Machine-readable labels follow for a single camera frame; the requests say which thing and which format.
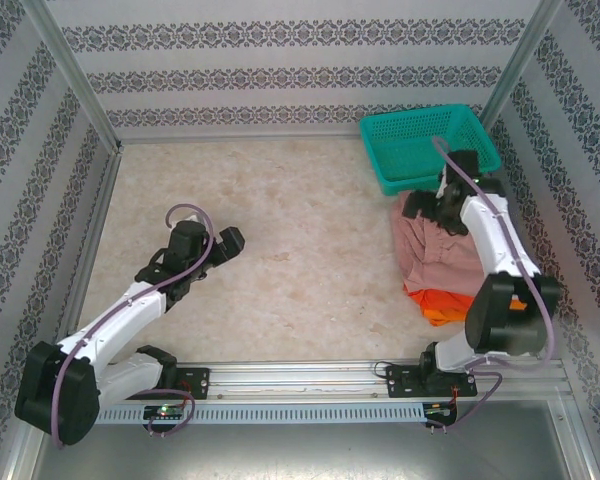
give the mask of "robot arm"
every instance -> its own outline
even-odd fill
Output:
[[[531,277],[549,315],[553,314],[560,295],[558,282],[541,275],[525,252],[511,223],[500,182],[478,173],[477,152],[458,151],[450,157],[486,193],[487,200],[497,212],[451,167],[445,166],[436,197],[442,208],[445,201],[462,205],[460,219],[473,237],[485,281],[467,313],[464,332],[436,344],[437,369],[446,372],[462,370],[484,355],[537,354],[546,342],[546,326],[520,267]],[[503,232],[500,220],[508,233]],[[507,235],[519,261],[509,247]],[[513,299],[521,301],[524,309],[512,309]]]
[[[167,248],[158,250],[149,264],[138,272],[124,295],[91,324],[61,340],[57,345],[38,343],[27,356],[15,414],[31,425],[51,433],[51,405],[56,378],[62,363],[74,347],[85,342],[69,364],[61,388],[58,409],[60,440],[73,445],[96,421],[100,409],[119,403],[138,392],[152,388],[177,388],[177,360],[172,355],[145,346],[130,358],[110,365],[113,357],[145,326],[169,311],[202,280],[206,272],[236,257],[244,248],[244,238],[235,227],[220,232],[222,242],[209,238],[197,217],[178,222],[171,231]],[[173,278],[198,262],[206,242],[213,242],[210,254],[196,270],[147,293],[138,293]],[[121,303],[129,303],[85,341],[91,327]]]

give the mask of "wall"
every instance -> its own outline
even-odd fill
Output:
[[[122,140],[357,133],[489,98],[538,0],[48,3]]]
[[[600,0],[562,4],[491,131],[600,464]]]
[[[0,0],[0,458],[25,356],[71,301],[108,163],[31,19]]]

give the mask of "beige floor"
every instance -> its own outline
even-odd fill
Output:
[[[191,202],[218,230],[239,227],[246,248],[124,353],[150,343],[181,361],[417,357],[461,326],[431,327],[402,293],[391,201],[358,140],[126,147],[81,325],[166,246],[166,210]]]

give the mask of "green basket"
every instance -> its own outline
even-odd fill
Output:
[[[372,115],[360,120],[360,132],[385,195],[439,187],[445,161],[433,136],[444,138],[451,150],[477,150],[483,173],[500,168],[496,148],[466,105]]]

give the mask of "clothing pile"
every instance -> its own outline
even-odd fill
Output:
[[[484,281],[471,234],[451,235],[418,214],[403,216],[412,192],[402,192],[391,209],[391,228],[405,292],[432,325],[464,321]],[[515,300],[512,308],[524,306]]]

